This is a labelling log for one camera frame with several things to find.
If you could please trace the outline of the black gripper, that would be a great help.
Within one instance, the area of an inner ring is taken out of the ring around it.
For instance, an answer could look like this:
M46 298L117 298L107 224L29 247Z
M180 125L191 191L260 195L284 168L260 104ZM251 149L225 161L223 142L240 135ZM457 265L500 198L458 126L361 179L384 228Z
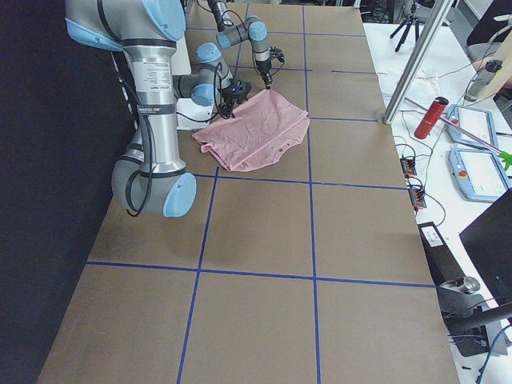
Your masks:
M242 104L248 100L248 94L252 90L250 82L239 78L231 78L226 87L222 88L222 100L226 105L226 118L235 118L235 104Z
M270 73L271 71L271 60L256 60L255 61L256 70L259 73L260 78L264 81L265 88L269 90L273 84L273 78Z

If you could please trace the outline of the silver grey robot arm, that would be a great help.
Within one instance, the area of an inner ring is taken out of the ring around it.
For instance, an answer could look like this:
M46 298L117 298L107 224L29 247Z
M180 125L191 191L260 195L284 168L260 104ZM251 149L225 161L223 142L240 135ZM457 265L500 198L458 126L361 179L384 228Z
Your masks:
M252 49L254 68L263 80L265 88L273 84L272 50L268 42L268 29L263 20L257 16L249 16L239 24L230 18L232 11L226 1L213 0L207 2L217 24L217 42L222 49L228 49L245 41L249 41Z
M132 217L182 217L192 207L197 182L178 148L178 98L199 106L220 101L230 118L247 100L248 82L235 77L213 43L196 51L198 72L175 76L172 57L185 37L179 1L68 1L66 26L78 43L124 53L134 84L128 88L140 123L111 177L114 197Z

